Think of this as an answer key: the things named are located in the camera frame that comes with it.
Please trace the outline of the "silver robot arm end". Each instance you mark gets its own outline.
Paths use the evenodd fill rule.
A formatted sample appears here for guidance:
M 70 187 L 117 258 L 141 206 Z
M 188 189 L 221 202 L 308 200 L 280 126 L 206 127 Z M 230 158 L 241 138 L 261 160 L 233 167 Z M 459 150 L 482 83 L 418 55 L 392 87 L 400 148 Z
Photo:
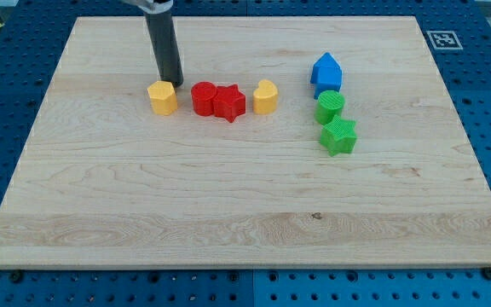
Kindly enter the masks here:
M 162 14 L 170 11 L 173 0 L 120 0 L 122 3 L 127 3 L 141 9 L 147 14 Z

